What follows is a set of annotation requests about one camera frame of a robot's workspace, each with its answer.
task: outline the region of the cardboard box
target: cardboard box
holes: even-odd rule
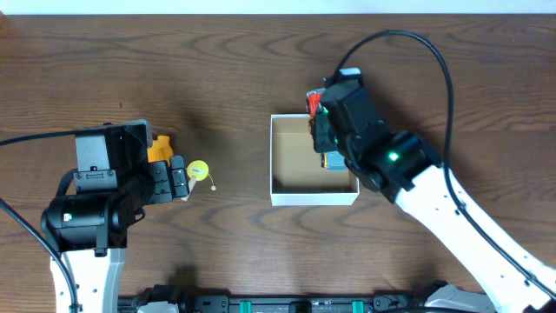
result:
[[[349,170],[321,167],[308,120],[308,114],[270,117],[272,205],[351,205],[359,195],[359,179]]]

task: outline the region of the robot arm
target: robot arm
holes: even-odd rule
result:
[[[440,156],[428,143],[388,128],[363,88],[358,69],[342,69],[339,81],[323,91],[319,107],[310,113],[315,151],[338,150],[365,187],[382,193],[429,228],[471,272],[498,312],[521,312],[529,305],[539,309],[550,300],[463,216],[448,192]],[[556,271],[521,248],[450,175],[466,213],[553,293]]]
[[[413,180],[410,191],[401,190],[395,199],[402,210],[437,236],[469,270],[498,312],[521,312],[529,305],[540,309],[550,297],[528,282],[459,213],[448,195],[443,170],[430,166]],[[533,273],[545,286],[556,289],[556,271],[519,246],[461,188],[452,176],[459,199],[473,220],[513,259]]]
[[[189,195],[181,156],[171,156],[169,163],[148,162],[150,135],[145,120],[78,131],[78,168],[64,176],[43,213],[46,240],[61,254],[81,312],[117,312],[128,227],[139,221],[136,215],[144,214],[143,206]],[[66,195],[72,178],[76,194]],[[67,282],[54,261],[50,270],[56,312],[66,313]]]

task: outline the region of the wooden table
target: wooden table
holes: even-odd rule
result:
[[[556,266],[556,23],[551,16],[6,17],[0,26],[0,137],[147,118],[218,185],[147,208],[129,230],[121,294],[172,283],[198,294],[364,294],[446,279],[479,285],[436,237],[381,195],[349,207],[272,207],[269,120],[302,113],[364,36],[407,29],[442,51],[456,94],[453,169],[500,225]],[[438,150],[446,86],[406,38],[359,51],[380,111]],[[72,137],[0,150],[0,195],[33,225]],[[49,258],[0,214],[0,312],[54,311]]]

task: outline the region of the white wall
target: white wall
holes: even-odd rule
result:
[[[4,14],[556,13],[556,0],[0,0]]]

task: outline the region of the green clip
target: green clip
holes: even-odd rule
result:
[[[362,301],[353,301],[351,305],[354,308],[354,313],[365,313],[365,305]]]
[[[251,302],[241,301],[240,302],[240,313],[251,313]]]

